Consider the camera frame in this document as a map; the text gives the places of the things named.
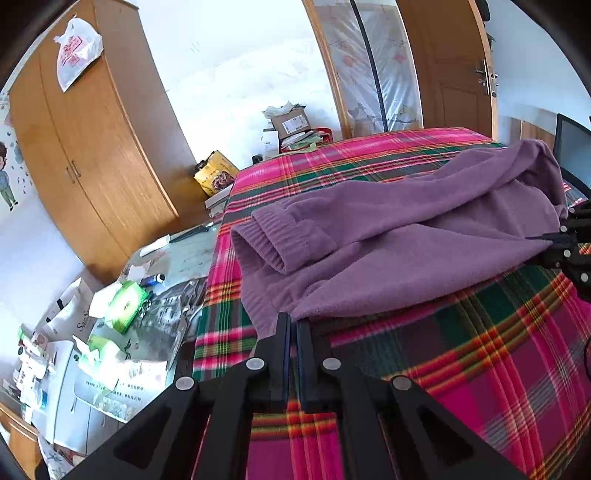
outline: purple sweater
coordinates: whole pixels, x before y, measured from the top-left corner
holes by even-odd
[[[232,228],[242,304],[259,338],[278,312],[349,317],[469,287],[545,250],[525,237],[566,216],[545,143],[478,148],[393,183],[345,181],[255,210]]]

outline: wardrobe handle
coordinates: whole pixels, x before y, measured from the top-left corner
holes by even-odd
[[[76,174],[76,176],[80,178],[82,174],[80,173],[80,170],[78,170],[78,167],[76,167],[76,163],[74,162],[74,160],[72,160],[72,168],[74,169],[74,173]]]
[[[68,176],[70,177],[72,184],[76,183],[76,179],[70,174],[70,167],[66,167],[66,172],[68,172]]]

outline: white wall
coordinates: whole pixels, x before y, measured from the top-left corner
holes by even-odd
[[[485,25],[496,40],[492,57],[499,74],[499,140],[511,140],[510,117],[551,133],[557,113],[591,127],[591,98],[556,43],[511,0],[488,4],[491,20]]]
[[[38,196],[0,225],[0,378],[10,378],[17,361],[17,329],[33,329],[48,306],[84,270]]]
[[[261,111],[307,105],[341,139],[335,103],[301,0],[135,0],[164,88],[197,161],[237,167],[262,153]]]

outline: bed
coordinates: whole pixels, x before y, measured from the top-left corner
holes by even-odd
[[[220,226],[198,325],[193,376],[207,380],[248,358],[256,334],[240,302],[230,228],[280,198],[345,180],[396,181],[459,151],[503,145],[463,128],[399,131],[292,154],[240,173]],[[582,194],[564,185],[569,205]],[[531,479],[555,479],[590,422],[583,347],[591,306],[557,270],[523,265],[440,299],[371,317],[314,323],[337,357],[365,373],[404,373]],[[247,478],[343,478],[335,418],[288,411],[254,418]]]

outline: green tissue package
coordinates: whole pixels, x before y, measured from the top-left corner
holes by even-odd
[[[148,298],[148,292],[137,282],[124,282],[109,303],[105,314],[105,323],[113,330],[125,333],[146,298]]]
[[[88,376],[113,391],[119,381],[119,366],[126,358],[117,344],[107,338],[90,334],[88,344],[75,335],[74,341],[81,355],[78,367]]]

